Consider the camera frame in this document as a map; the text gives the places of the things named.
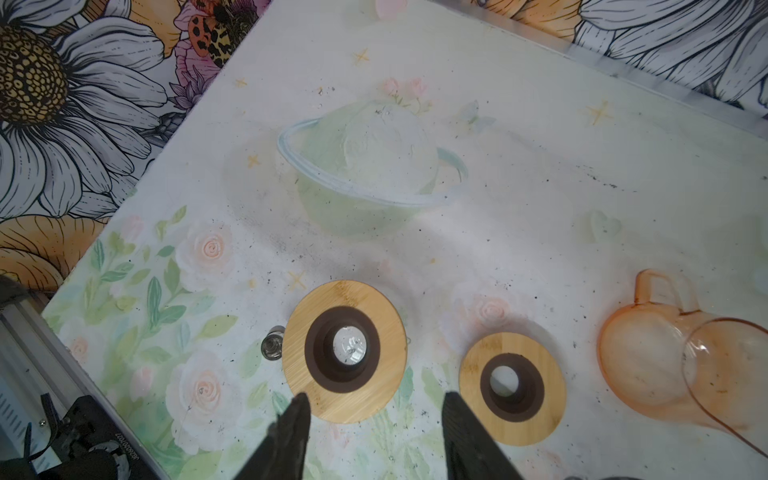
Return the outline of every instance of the small metal object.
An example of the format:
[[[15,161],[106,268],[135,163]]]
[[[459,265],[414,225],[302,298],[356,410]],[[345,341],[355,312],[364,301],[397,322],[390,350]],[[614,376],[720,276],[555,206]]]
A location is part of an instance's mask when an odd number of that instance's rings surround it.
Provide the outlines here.
[[[261,354],[267,360],[279,360],[283,356],[284,326],[274,326],[261,342]]]

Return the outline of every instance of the orange glass mug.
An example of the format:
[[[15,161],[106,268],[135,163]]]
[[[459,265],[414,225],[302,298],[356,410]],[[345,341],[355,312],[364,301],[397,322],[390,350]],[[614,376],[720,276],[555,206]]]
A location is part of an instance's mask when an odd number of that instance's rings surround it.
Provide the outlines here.
[[[676,305],[651,301],[668,282]],[[598,337],[598,362],[614,393],[652,419],[724,430],[768,458],[768,330],[702,312],[690,281],[637,275],[634,305],[617,310]]]

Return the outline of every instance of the yellow star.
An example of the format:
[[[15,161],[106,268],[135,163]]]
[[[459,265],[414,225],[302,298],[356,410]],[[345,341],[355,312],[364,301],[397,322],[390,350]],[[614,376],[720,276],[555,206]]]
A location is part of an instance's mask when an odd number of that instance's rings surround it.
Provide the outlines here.
[[[368,48],[361,51],[360,53],[355,53],[355,57],[357,57],[357,59],[355,60],[355,65],[358,65],[363,60],[369,61],[370,58],[368,58],[367,53],[368,53]]]
[[[600,108],[592,108],[587,107],[587,110],[589,110],[594,115],[594,121],[592,122],[593,125],[598,124],[598,120],[600,120],[600,117],[606,117],[606,118],[613,118],[609,114],[605,113],[605,109],[608,107],[608,101],[603,100],[603,104],[600,106]]]
[[[293,279],[293,283],[291,283],[291,284],[290,284],[290,286],[288,287],[288,291],[289,291],[289,292],[290,292],[291,290],[293,290],[293,288],[294,288],[296,285],[301,285],[301,288],[303,288],[303,289],[305,289],[305,290],[306,290],[306,285],[304,285],[304,283],[302,283],[302,281],[301,281],[301,277],[304,275],[304,272],[302,272],[302,273],[299,273],[298,275],[296,275],[294,272],[288,272],[288,274],[289,274],[289,275],[291,276],[291,278]]]

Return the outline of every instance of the round wooden coaster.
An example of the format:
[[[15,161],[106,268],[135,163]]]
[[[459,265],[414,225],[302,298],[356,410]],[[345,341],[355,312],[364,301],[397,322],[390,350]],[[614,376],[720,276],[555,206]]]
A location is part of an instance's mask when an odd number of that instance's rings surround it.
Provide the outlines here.
[[[333,338],[354,326],[366,353],[345,365],[333,353]],[[294,395],[306,392],[312,414],[335,423],[367,419],[395,395],[406,370],[408,347],[400,315],[387,298],[365,283],[326,283],[301,299],[283,337],[283,372]]]
[[[510,396],[491,389],[491,373],[512,368],[518,388]],[[496,441],[524,446],[547,438],[565,413],[565,380],[552,355],[517,333],[494,333],[477,342],[462,361],[459,389]]]

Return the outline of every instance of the mug handle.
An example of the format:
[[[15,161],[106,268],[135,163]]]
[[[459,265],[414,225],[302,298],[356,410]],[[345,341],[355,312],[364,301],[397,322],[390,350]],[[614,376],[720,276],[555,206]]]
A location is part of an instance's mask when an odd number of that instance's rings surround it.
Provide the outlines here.
[[[677,291],[678,282],[672,280],[666,273],[659,270],[647,269],[637,274],[637,278],[634,282],[634,302],[635,304],[649,303],[650,297],[653,295],[653,279],[661,278],[669,283],[672,294],[674,295],[674,301],[677,308],[682,313],[696,312],[699,310],[699,301],[696,298],[696,292],[693,284],[684,276],[680,276],[685,279],[687,290],[687,302],[683,303],[680,297],[680,293]]]

